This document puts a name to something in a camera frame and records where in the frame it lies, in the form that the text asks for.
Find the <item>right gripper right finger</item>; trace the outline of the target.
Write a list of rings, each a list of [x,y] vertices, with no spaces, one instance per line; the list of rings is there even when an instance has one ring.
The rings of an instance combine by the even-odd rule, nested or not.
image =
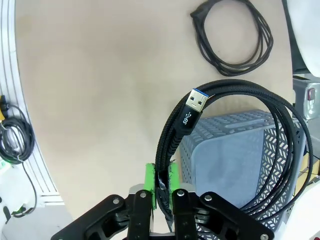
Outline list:
[[[179,167],[169,166],[170,208],[178,240],[272,240],[274,232],[215,192],[198,196],[181,186]]]

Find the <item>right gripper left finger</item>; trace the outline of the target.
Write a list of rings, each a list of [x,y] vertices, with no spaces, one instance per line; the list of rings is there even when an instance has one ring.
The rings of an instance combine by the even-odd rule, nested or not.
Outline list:
[[[148,239],[149,231],[138,231],[139,227],[149,229],[156,209],[155,165],[145,166],[144,183],[130,188],[126,198],[112,194],[96,206],[55,233],[52,240],[110,240],[116,234],[128,232]]]

